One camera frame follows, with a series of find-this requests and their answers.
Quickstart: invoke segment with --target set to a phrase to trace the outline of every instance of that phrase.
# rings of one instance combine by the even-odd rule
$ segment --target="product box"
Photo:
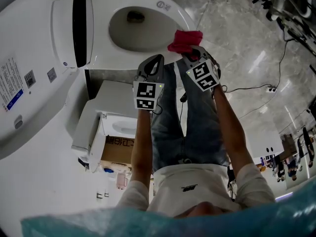
[[[101,157],[101,165],[104,168],[109,168],[114,162],[131,167],[133,146],[134,139],[107,136]]]

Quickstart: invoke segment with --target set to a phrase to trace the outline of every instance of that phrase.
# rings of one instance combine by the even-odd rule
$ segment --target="toilet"
[[[106,136],[135,138],[137,110],[133,85],[103,81],[96,98],[88,101],[73,137],[72,150],[90,169],[96,170]]]
[[[196,27],[172,0],[55,0],[52,34],[65,67],[133,70],[155,54],[165,63],[181,56],[169,52],[176,30]]]
[[[5,82],[0,71],[0,159],[64,108],[74,82],[83,83],[78,68],[136,70],[159,53],[165,64],[175,62],[181,56],[167,46],[177,29],[196,27],[172,0],[15,0],[0,12],[0,66],[12,75]],[[107,117],[126,117],[126,123],[106,126],[110,134],[132,136],[135,120],[127,119],[136,118],[134,105],[122,113],[107,108],[100,109]],[[74,146],[88,149],[87,141]]]

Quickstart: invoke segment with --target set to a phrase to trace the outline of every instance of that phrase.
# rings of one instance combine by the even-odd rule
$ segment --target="jeans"
[[[212,163],[229,166],[211,91],[202,92],[186,74],[183,59],[177,62],[188,98],[187,136],[184,137],[176,106],[174,64],[164,66],[164,90],[159,105],[161,114],[153,114],[153,172],[183,163]]]

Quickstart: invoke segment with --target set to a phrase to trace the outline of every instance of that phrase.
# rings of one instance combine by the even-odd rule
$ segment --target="toilet seat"
[[[181,55],[167,51],[167,46],[153,52],[135,52],[114,44],[108,30],[110,20],[118,10],[130,6],[145,7],[163,13],[184,31],[196,29],[189,15],[172,0],[92,0],[94,38],[91,61],[86,65],[87,69],[137,69],[142,61],[158,53],[164,56],[166,64],[181,59]]]

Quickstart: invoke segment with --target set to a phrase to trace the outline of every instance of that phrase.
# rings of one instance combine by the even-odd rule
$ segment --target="person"
[[[274,202],[221,85],[214,87],[215,107],[211,90],[202,92],[196,86],[186,74],[183,59],[177,65],[188,99],[187,135],[182,133],[177,114],[174,64],[168,64],[163,68],[160,107],[152,120],[150,112],[138,111],[132,176],[117,208],[184,218],[219,215]],[[238,188],[235,201],[227,192],[230,162]],[[151,173],[156,195],[149,204]]]
[[[298,155],[299,155],[299,159],[298,159],[298,167],[299,168],[298,169],[299,169],[299,171],[302,171],[303,166],[301,164],[301,161],[302,161],[302,158],[304,158],[305,154],[304,154],[300,139],[297,140],[297,148],[298,148]]]
[[[309,154],[309,157],[310,157],[310,162],[308,163],[308,167],[311,168],[313,166],[314,157],[315,157],[313,145],[308,145],[307,146],[307,151],[308,151],[308,154]]]
[[[296,158],[293,156],[288,157],[286,159],[286,165],[287,165],[288,176],[291,177],[293,181],[295,181],[297,179],[297,177],[296,177],[296,171],[297,171]]]
[[[310,162],[308,163],[308,167],[311,168],[313,166],[315,154],[314,154],[314,147],[311,142],[311,138],[308,135],[306,127],[303,128],[303,136],[304,136],[305,145],[307,147],[307,152],[310,157]]]
[[[277,182],[283,182],[285,180],[285,171],[283,162],[280,160],[280,156],[277,155],[274,157],[273,161],[276,163]]]

